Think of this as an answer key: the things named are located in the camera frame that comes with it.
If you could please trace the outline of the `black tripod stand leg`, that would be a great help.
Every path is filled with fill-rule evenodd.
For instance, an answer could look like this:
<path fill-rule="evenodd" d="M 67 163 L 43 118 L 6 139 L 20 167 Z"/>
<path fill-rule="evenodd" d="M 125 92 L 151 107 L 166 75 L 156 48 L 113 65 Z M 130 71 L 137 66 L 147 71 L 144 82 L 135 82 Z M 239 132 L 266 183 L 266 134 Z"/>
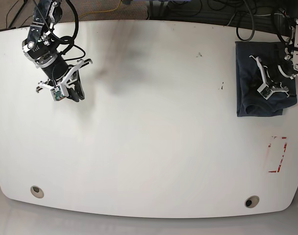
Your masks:
<path fill-rule="evenodd" d="M 22 10 L 24 9 L 24 7 L 27 5 L 28 3 L 28 0 L 23 0 L 22 1 L 22 4 L 21 6 L 18 8 L 17 12 L 15 13 L 13 19 L 8 22 L 8 16 L 9 16 L 9 13 L 13 10 L 13 8 L 19 3 L 19 0 L 17 0 L 13 5 L 12 7 L 8 10 L 7 12 L 7 15 L 6 15 L 6 18 L 5 18 L 5 23 L 6 23 L 6 28 L 7 29 L 10 29 L 13 27 L 14 23 L 16 22 L 17 18 L 20 16 Z"/>

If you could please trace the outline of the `red tape rectangle marking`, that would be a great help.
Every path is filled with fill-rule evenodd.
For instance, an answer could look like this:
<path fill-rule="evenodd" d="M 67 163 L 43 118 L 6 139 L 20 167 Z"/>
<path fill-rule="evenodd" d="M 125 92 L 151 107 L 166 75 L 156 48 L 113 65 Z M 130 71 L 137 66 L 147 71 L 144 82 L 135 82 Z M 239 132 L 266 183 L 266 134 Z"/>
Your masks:
<path fill-rule="evenodd" d="M 271 137 L 266 162 L 266 170 L 268 173 L 279 173 L 287 148 L 287 140 L 287 137 Z"/>

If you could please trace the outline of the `dark blue t-shirt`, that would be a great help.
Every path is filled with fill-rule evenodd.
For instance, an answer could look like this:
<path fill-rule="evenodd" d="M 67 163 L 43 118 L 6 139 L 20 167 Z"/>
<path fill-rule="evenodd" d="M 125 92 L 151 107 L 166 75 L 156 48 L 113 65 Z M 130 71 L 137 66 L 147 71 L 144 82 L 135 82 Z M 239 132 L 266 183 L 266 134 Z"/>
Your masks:
<path fill-rule="evenodd" d="M 285 55 L 281 42 L 236 42 L 236 91 L 238 117 L 275 117 L 281 116 L 283 110 L 297 104 L 296 82 L 281 75 L 279 63 Z M 261 73 L 250 55 L 259 56 L 263 65 L 269 68 L 271 78 L 281 81 L 289 88 L 289 97 L 284 93 L 274 93 L 268 100 L 264 99 L 250 83 L 254 78 L 260 79 Z"/>

